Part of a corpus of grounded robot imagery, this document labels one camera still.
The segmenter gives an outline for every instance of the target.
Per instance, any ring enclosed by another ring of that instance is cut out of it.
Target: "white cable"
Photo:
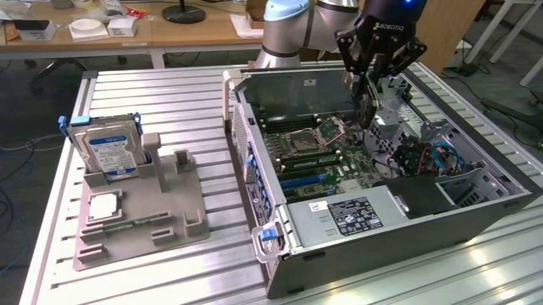
[[[58,145],[58,146],[54,146],[54,147],[49,147],[49,148],[32,149],[32,144],[40,142],[41,140],[50,139],[50,138],[54,138],[54,137],[62,137],[62,136],[64,136],[64,135],[62,135],[61,133],[52,133],[52,134],[49,134],[49,135],[44,135],[42,137],[30,139],[30,140],[26,142],[26,145],[22,145],[22,146],[18,146],[18,147],[4,147],[4,146],[0,146],[0,149],[1,149],[2,151],[18,151],[18,150],[21,150],[21,149],[25,149],[25,150],[28,150],[28,151],[32,151],[32,150],[33,150],[33,151],[52,151],[52,150],[54,150],[54,149],[61,148],[62,145]]]

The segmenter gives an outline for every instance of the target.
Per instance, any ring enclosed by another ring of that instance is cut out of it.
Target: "floor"
[[[475,23],[465,38],[471,41],[476,41],[485,25],[488,25],[488,21]],[[504,27],[497,29],[491,42],[487,43],[487,47],[492,45],[492,40],[499,38],[505,30]],[[182,56],[170,56],[168,67],[182,67],[184,65],[192,64],[194,59],[196,61],[192,65],[197,66],[241,64],[245,63],[246,60],[256,58],[257,51],[202,53],[197,58],[196,55],[196,53],[186,53]],[[481,61],[489,68],[491,75],[484,75],[477,72],[471,77],[461,79],[479,96],[513,105],[515,108],[527,113],[533,112],[535,108],[528,104],[528,101],[532,99],[529,91],[520,87],[517,82],[541,55],[543,46],[523,37],[517,37],[513,45],[496,64],[489,64],[487,60]],[[148,56],[132,55],[126,58],[128,63],[125,65],[120,65],[114,57],[84,58],[81,62],[89,69],[97,71],[150,68],[150,59]],[[28,69],[22,61],[17,60],[10,63],[9,68],[4,72],[0,72],[0,145],[10,141],[33,139],[41,135],[57,133],[57,116],[70,114],[80,80],[80,72],[73,67],[62,67],[42,80],[41,86],[44,93],[41,95],[33,96],[25,87],[28,80],[48,62],[50,61],[38,60],[38,66],[33,69]],[[0,66],[5,67],[5,65],[6,62],[0,62]],[[455,75],[452,71],[445,71],[445,73],[449,76]],[[475,106],[480,107],[477,98],[469,93],[465,85],[456,79],[448,79],[447,82],[463,97]],[[535,78],[531,86],[533,90],[543,91],[543,73]],[[488,113],[488,117],[511,133],[512,124],[501,114]],[[520,139],[535,142],[539,138],[537,131],[523,124],[519,124],[519,127],[517,136]],[[53,138],[40,142],[36,148],[52,147],[60,142],[61,138]],[[543,159],[543,152],[531,147],[527,147],[527,149],[539,159]],[[28,153],[29,151],[21,150],[13,152],[13,155],[16,158],[25,158]],[[29,254],[24,255],[22,259],[17,262],[17,265],[21,266],[0,274],[0,304],[17,304],[18,301],[26,276],[25,265],[29,263],[32,248],[36,243],[58,156],[58,149],[36,152],[32,157],[33,170],[30,174],[21,183],[12,188],[6,188],[10,201],[17,207],[26,228]],[[0,176],[4,176],[18,164],[18,160],[13,161],[13,158],[8,158],[0,151]],[[5,225],[6,221],[5,217],[2,217],[0,218],[0,230],[4,229]],[[0,237],[0,249],[0,265],[5,265],[17,257],[22,249],[21,231],[16,225],[13,225],[6,234]]]

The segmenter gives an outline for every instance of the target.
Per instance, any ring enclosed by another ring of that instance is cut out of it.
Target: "aluminum table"
[[[160,154],[186,148],[194,155],[210,237],[182,248],[74,271],[70,260],[82,162],[66,141],[20,304],[436,305],[541,301],[540,201],[456,247],[287,298],[265,298],[221,126],[221,73],[234,67],[242,66],[86,74],[73,115],[105,116],[138,111],[144,132],[161,134]],[[409,70],[543,185],[541,163],[423,65],[413,64]],[[428,119],[441,118],[425,97],[416,90],[411,94],[413,105]]]

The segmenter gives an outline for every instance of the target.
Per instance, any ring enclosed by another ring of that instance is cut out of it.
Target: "warning sticker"
[[[348,236],[383,226],[365,197],[328,204],[339,232]]]
[[[124,149],[128,144],[124,135],[89,141],[92,153],[101,167],[101,171],[108,175],[124,175],[136,170],[136,161],[132,153]]]

